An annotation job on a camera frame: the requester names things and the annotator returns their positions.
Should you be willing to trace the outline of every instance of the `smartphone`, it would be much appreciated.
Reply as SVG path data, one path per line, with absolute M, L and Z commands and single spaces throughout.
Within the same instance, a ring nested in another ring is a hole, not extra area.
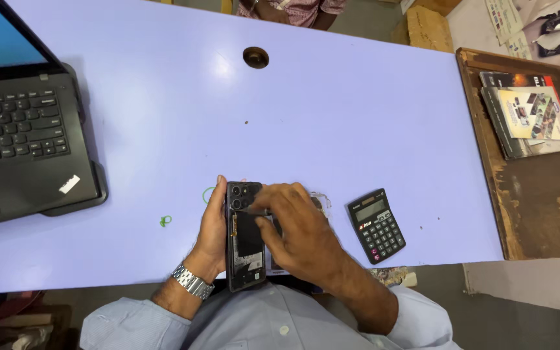
M 224 204 L 226 215 L 226 279 L 238 291 L 265 280 L 265 248 L 255 216 L 236 212 L 254 202 L 259 182 L 229 182 Z

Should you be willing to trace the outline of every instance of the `person in pink shirt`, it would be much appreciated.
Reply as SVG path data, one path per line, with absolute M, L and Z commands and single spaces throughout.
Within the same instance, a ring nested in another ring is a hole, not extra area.
M 328 30 L 345 4 L 346 0 L 239 0 L 237 15 Z

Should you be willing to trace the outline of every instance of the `laptop keyboard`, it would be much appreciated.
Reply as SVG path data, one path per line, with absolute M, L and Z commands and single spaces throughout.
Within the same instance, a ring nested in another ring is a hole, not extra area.
M 54 90 L 0 95 L 0 163 L 67 152 Z

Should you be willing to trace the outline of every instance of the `stack of magazines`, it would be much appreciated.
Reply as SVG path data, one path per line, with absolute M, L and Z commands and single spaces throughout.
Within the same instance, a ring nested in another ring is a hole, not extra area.
M 550 76 L 481 72 L 505 159 L 560 152 L 560 101 Z

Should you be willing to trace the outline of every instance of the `calculator keypad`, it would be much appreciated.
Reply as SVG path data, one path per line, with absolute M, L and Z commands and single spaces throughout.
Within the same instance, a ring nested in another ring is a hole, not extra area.
M 371 262 L 379 262 L 405 246 L 405 240 L 391 214 L 380 217 L 375 225 L 363 228 L 358 236 L 366 242 Z

